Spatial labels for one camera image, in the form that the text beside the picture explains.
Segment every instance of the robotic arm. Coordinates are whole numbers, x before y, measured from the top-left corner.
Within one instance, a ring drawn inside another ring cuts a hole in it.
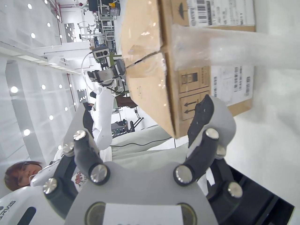
[[[236,125],[218,98],[206,95],[196,105],[185,162],[151,172],[135,172],[114,162],[104,164],[89,126],[83,126],[77,114],[65,136],[65,155],[43,186],[45,197],[65,225],[147,224],[143,219],[158,224],[215,225],[239,205],[242,189],[223,159]],[[80,193],[71,181],[76,165],[89,180]],[[196,180],[209,167],[217,184],[206,198]],[[155,217],[149,217],[153,211]]]

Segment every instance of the arrow symbol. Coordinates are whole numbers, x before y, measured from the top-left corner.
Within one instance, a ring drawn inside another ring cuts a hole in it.
[[[192,112],[194,111],[195,109],[192,109],[192,110],[186,110],[184,113],[188,114],[189,112]]]
[[[188,102],[187,102],[187,103],[185,103],[185,104],[184,104],[184,106],[189,106],[189,105],[191,105],[191,104],[195,104],[195,103],[197,103],[197,102],[196,102],[196,101],[194,101],[194,102],[191,102],[191,103],[188,103]]]

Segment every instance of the short brown hair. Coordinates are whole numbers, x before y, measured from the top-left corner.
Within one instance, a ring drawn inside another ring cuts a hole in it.
[[[41,162],[38,162],[38,161],[21,161],[21,162],[15,163],[14,165],[10,166],[5,172],[4,183],[5,183],[6,187],[8,189],[10,189],[11,191],[15,191],[17,189],[24,187],[24,186],[19,186],[18,178],[13,176],[13,173],[17,170],[21,170],[21,168],[24,164],[39,165],[40,167],[42,167]]]

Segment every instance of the cardboard box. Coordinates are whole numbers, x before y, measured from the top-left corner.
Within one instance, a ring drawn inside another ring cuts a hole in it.
[[[121,47],[134,102],[175,138],[187,134],[195,105],[206,94],[224,100],[234,116],[249,110],[253,68],[206,66],[175,71],[172,24],[255,31],[253,2],[129,0]]]

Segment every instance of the barcode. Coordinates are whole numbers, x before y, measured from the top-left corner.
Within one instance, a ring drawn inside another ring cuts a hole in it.
[[[248,76],[246,79],[246,94],[245,94],[245,96],[249,96],[249,94],[250,94],[250,81],[251,81],[251,78],[250,78],[250,76]]]
[[[207,23],[205,0],[196,0],[199,23]]]
[[[214,77],[214,97],[217,96],[217,77]]]
[[[242,90],[242,66],[240,66],[240,85],[239,85],[239,91]]]
[[[234,68],[234,91],[238,91],[238,76],[239,76],[239,68]]]

